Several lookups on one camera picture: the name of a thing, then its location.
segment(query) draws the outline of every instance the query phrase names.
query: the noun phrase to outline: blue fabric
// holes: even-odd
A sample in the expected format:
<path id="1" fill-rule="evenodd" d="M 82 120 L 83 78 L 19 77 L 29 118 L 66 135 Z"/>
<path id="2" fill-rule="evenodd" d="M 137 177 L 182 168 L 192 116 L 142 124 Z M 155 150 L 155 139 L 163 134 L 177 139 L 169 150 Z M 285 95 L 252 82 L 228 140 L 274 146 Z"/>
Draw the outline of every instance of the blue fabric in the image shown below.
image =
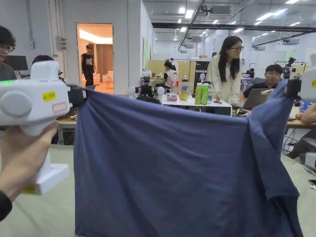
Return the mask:
<path id="1" fill-rule="evenodd" d="M 75 136 L 76 234 L 303 236 L 280 161 L 293 105 L 285 84 L 248 118 L 88 91 Z"/>

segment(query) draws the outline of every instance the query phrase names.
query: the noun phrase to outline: human hand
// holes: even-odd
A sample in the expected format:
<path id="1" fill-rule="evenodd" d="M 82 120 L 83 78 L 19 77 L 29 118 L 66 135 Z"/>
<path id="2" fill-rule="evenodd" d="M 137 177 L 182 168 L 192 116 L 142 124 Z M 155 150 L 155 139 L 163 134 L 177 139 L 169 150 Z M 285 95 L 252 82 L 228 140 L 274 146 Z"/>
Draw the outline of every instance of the human hand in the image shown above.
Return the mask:
<path id="1" fill-rule="evenodd" d="M 0 190 L 11 201 L 27 187 L 42 167 L 57 125 L 57 122 L 50 124 L 34 137 L 25 135 L 19 127 L 11 127 L 4 132 L 0 140 Z"/>
<path id="2" fill-rule="evenodd" d="M 19 127 L 7 129 L 0 140 L 2 169 L 23 166 L 35 175 L 42 167 L 58 123 L 47 126 L 40 135 L 25 135 Z"/>

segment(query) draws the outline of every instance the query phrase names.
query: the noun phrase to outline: green bottle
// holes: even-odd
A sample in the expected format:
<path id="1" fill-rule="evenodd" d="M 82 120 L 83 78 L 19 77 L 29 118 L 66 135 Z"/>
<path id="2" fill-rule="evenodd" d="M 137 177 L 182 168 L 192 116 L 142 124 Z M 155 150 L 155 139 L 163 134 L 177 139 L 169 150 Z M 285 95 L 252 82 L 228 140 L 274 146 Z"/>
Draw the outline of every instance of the green bottle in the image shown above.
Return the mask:
<path id="1" fill-rule="evenodd" d="M 202 96 L 201 96 L 201 105 L 207 105 L 207 97 L 209 95 L 209 85 L 208 83 L 203 83 L 202 86 Z"/>
<path id="2" fill-rule="evenodd" d="M 200 105 L 202 97 L 202 83 L 197 83 L 197 87 L 195 88 L 195 101 L 194 104 Z"/>

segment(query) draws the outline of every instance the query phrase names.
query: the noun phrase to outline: beige curtain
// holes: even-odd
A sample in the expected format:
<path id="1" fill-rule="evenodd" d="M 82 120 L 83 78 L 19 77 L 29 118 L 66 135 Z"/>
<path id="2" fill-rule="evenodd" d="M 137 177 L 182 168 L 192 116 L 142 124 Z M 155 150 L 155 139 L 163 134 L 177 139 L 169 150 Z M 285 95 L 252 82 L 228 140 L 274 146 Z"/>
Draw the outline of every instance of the beige curtain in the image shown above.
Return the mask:
<path id="1" fill-rule="evenodd" d="M 108 71 L 113 71 L 113 50 L 112 45 L 97 44 L 97 69 L 101 78 Z"/>

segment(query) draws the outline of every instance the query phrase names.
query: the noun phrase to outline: navy t-shirt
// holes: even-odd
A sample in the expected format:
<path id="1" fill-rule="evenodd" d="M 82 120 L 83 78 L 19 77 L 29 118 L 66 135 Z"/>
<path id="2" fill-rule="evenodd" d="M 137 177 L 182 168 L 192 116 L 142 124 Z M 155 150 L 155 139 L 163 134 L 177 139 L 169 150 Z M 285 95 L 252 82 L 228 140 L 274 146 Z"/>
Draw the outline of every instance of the navy t-shirt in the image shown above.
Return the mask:
<path id="1" fill-rule="evenodd" d="M 252 86 L 249 86 L 244 92 L 244 97 L 245 98 L 248 98 L 249 94 L 250 94 L 250 91 L 252 89 L 275 89 L 277 87 L 278 84 L 275 84 L 274 86 L 272 86 L 271 88 L 269 88 L 265 82 L 261 82 L 261 83 L 256 83 L 256 84 L 253 84 Z"/>

